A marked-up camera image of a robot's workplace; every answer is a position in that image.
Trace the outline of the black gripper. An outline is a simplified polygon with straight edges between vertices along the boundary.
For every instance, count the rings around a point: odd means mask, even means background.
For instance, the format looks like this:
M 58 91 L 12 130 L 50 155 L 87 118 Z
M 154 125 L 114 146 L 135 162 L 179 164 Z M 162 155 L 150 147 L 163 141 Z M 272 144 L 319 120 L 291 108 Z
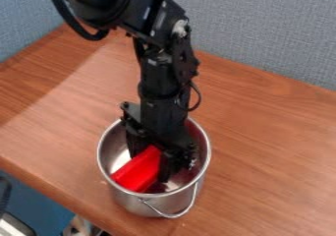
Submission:
M 168 94 L 139 90 L 140 104 L 124 102 L 123 122 L 130 157 L 135 158 L 150 145 L 163 149 L 158 180 L 167 183 L 182 170 L 196 168 L 199 154 L 187 128 L 191 90 L 180 88 Z

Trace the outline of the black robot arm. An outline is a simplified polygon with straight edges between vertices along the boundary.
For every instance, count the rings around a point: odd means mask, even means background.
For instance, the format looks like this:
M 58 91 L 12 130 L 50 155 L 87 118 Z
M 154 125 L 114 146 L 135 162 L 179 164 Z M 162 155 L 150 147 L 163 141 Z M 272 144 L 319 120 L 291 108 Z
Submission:
M 159 180 L 192 165 L 196 142 L 187 130 L 188 113 L 199 105 L 191 94 L 199 89 L 194 77 L 195 56 L 186 10 L 174 0 L 51 0 L 74 31 L 99 41 L 118 28 L 132 38 L 140 66 L 140 103 L 122 104 L 126 141 L 136 156 L 150 145 L 162 149 Z

